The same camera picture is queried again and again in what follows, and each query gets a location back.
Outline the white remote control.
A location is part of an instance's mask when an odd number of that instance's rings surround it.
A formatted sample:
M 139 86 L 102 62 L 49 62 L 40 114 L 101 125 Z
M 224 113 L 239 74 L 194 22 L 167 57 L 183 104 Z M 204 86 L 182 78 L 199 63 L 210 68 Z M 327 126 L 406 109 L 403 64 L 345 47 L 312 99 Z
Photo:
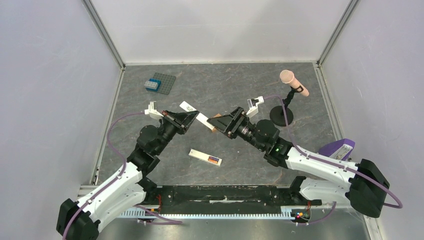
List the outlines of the white remote control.
M 201 151 L 195 150 L 195 149 L 191 149 L 191 150 L 189 151 L 188 155 L 189 155 L 190 157 L 192 157 L 192 158 L 195 158 L 195 159 L 198 159 L 198 160 L 201 160 L 201 161 L 207 162 L 207 163 L 209 163 L 209 164 L 212 164 L 212 163 L 208 162 L 208 157 L 209 157 L 209 156 L 213 156 L 213 155 L 210 155 L 210 154 L 207 154 L 207 153 L 204 153 L 204 152 L 201 152 Z

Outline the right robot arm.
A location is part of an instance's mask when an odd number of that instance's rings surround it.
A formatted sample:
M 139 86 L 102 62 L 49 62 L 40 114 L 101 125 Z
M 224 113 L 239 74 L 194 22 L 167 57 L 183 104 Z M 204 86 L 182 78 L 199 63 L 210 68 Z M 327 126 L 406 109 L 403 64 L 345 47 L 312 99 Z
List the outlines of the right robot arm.
M 290 188 L 288 196 L 293 203 L 302 204 L 306 200 L 349 203 L 363 215 L 380 217 L 390 184 L 371 160 L 356 163 L 310 152 L 280 137 L 280 130 L 269 119 L 251 123 L 242 107 L 207 122 L 230 139 L 242 138 L 263 152 L 264 159 L 275 167 L 322 179 L 304 178 L 300 185 Z

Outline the orange AAA battery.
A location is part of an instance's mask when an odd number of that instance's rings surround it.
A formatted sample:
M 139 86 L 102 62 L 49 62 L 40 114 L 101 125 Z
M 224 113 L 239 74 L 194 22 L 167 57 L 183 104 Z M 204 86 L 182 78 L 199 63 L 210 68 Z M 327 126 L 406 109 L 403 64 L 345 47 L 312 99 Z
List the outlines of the orange AAA battery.
M 209 162 L 214 163 L 214 164 L 217 164 L 217 165 L 219 165 L 220 162 L 221 162 L 221 159 L 220 158 L 216 158 L 216 157 L 213 157 L 213 156 L 209 156 L 207 160 Z

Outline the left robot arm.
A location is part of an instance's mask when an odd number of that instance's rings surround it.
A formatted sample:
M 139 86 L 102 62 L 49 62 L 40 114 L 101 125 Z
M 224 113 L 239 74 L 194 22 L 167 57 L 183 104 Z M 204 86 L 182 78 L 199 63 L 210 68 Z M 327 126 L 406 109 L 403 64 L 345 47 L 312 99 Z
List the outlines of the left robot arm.
M 64 240 L 95 240 L 100 232 L 128 209 L 152 204 L 157 185 L 147 175 L 158 165 L 158 156 L 175 135 L 184 135 L 199 111 L 164 110 L 158 125 L 146 125 L 122 166 L 101 185 L 76 201 L 65 200 L 59 209 L 56 231 Z

